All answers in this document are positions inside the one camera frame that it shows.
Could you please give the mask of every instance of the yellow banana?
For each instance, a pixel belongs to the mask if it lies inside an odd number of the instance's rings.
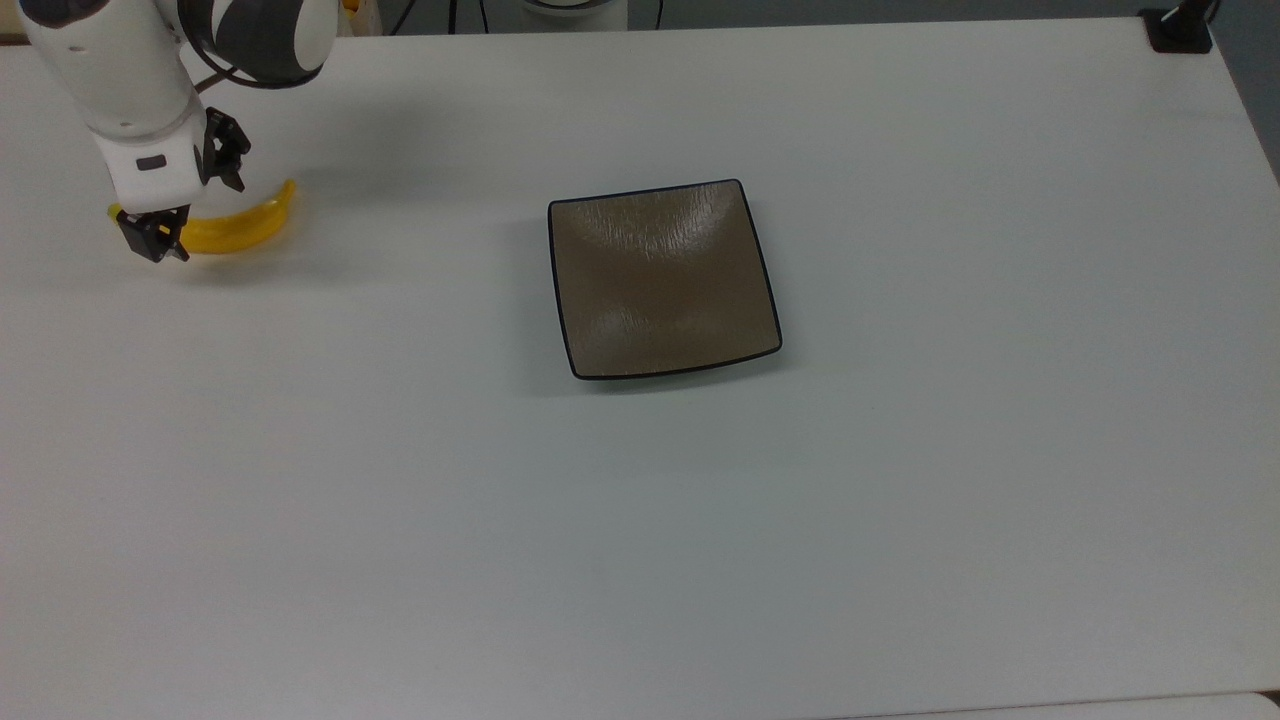
[[[297,184],[284,181],[280,192],[256,208],[225,218],[191,218],[182,229],[182,246],[192,255],[223,255],[253,247],[275,234],[289,218],[289,200]],[[111,205],[111,219],[120,211]]]

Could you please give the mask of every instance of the black cable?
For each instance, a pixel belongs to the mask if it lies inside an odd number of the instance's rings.
[[[408,18],[408,12],[413,9],[413,5],[417,5],[417,0],[408,0],[404,5],[404,10],[401,12],[401,17],[396,19],[396,24],[392,26],[392,31],[388,35],[396,35],[399,32],[399,28],[404,24],[404,19]]]
[[[206,77],[205,79],[202,79],[202,81],[200,81],[200,82],[196,83],[196,92],[204,92],[204,91],[209,90],[210,87],[212,87],[212,86],[215,86],[215,85],[218,85],[220,82],[223,82],[223,76],[216,74],[216,73],[211,74],[211,76]]]
[[[189,18],[191,9],[188,8],[189,4],[191,0],[178,0],[178,24],[182,26],[182,32],[183,35],[187,36],[187,40],[191,42],[191,49],[196,53],[196,56],[204,60],[205,64],[209,65],[209,68],[214,70],[214,73],[216,73],[218,77],[220,77],[221,79],[234,82],[236,85],[241,85],[244,87],[255,87],[259,90],[285,90],[289,87],[306,85],[311,82],[311,79],[315,78],[317,74],[320,74],[320,68],[316,68],[298,79],[291,79],[284,82],[262,82],[260,79],[253,79],[252,77],[242,78],[237,76],[236,72],[238,68],[236,68],[236,65],[228,65],[225,68],[219,65],[218,63],[214,61],[212,58],[209,56],[209,53],[206,53],[205,49],[201,46],[200,36],[196,35],[195,29],[191,27],[191,18]],[[209,83],[211,86],[212,83],[210,83],[209,79],[210,78],[202,79],[201,85]]]

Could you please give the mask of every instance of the brown plate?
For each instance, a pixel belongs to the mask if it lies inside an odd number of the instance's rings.
[[[685,373],[782,347],[739,181],[558,200],[547,215],[575,377]]]

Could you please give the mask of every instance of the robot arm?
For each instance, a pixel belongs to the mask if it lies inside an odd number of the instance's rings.
[[[187,209],[211,178],[234,190],[248,140],[200,101],[182,40],[215,72],[251,87],[292,87],[320,70],[335,0],[19,0],[27,36],[72,95],[106,160],[129,246],[186,259]],[[210,55],[230,68],[212,64]],[[250,76],[246,79],[236,70]]]

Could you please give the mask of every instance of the white table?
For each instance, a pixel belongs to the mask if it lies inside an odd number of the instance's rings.
[[[301,201],[152,266],[0,50],[6,717],[1280,687],[1280,192],[1216,51],[1137,19],[392,38],[209,97]],[[783,351],[575,380],[547,202],[724,177]]]

